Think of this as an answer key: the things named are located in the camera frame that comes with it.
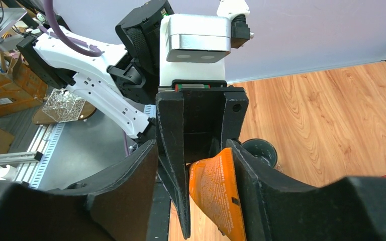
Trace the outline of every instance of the wooden tabletop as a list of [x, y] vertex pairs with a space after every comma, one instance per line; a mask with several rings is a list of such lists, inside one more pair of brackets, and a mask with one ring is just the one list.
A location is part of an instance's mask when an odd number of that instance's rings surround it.
[[[241, 141], [270, 141], [286, 175], [323, 186], [346, 175], [386, 174], [386, 62], [236, 86], [250, 101]], [[190, 205], [188, 240], [228, 241]], [[169, 240], [184, 240], [174, 207]]]

